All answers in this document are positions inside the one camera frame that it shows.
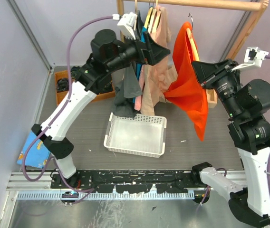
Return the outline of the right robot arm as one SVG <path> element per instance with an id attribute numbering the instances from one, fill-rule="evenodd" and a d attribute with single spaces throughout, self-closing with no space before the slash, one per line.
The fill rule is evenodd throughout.
<path id="1" fill-rule="evenodd" d="M 270 84 L 262 79 L 240 83 L 243 64 L 231 59 L 219 63 L 193 61 L 198 83 L 213 89 L 229 116 L 229 134 L 241 158 L 246 187 L 233 183 L 204 162 L 193 166 L 196 187 L 207 185 L 224 197 L 234 217 L 256 228 L 270 225 Z"/>

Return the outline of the wooden hanger with metal hook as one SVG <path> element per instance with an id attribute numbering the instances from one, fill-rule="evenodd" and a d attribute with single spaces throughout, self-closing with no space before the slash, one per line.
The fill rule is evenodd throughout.
<path id="1" fill-rule="evenodd" d="M 188 26 L 188 28 L 186 29 L 186 32 L 187 32 L 187 36 L 188 36 L 188 39 L 189 39 L 189 42 L 190 42 L 193 60 L 194 61 L 200 61 L 197 46 L 196 46 L 195 40 L 193 39 L 193 30 L 192 30 L 193 29 L 193 16 L 192 16 L 191 13 L 189 13 L 188 17 L 191 20 L 191 27 Z"/>

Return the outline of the orange t shirt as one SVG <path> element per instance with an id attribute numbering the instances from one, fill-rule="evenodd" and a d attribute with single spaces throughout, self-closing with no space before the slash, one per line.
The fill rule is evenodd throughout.
<path id="1" fill-rule="evenodd" d="M 197 82 L 192 67 L 192 62 L 196 58 L 192 51 L 187 29 L 192 29 L 192 25 L 188 21 L 183 23 L 177 34 L 172 54 L 177 79 L 171 83 L 164 96 L 188 114 L 198 138 L 203 141 L 209 107 L 206 91 Z"/>

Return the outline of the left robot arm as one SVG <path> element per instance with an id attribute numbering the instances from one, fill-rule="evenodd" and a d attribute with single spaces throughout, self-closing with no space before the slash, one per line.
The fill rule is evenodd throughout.
<path id="1" fill-rule="evenodd" d="M 74 146 L 66 138 L 77 116 L 110 82 L 113 72 L 133 62 L 154 66 L 170 54 L 170 50 L 157 44 L 148 32 L 144 32 L 144 38 L 145 41 L 135 38 L 124 43 L 110 29 L 97 32 L 90 43 L 92 53 L 75 75 L 68 94 L 47 121 L 32 126 L 33 134 L 56 158 L 62 174 L 61 183 L 67 188 L 78 183 L 71 156 Z"/>

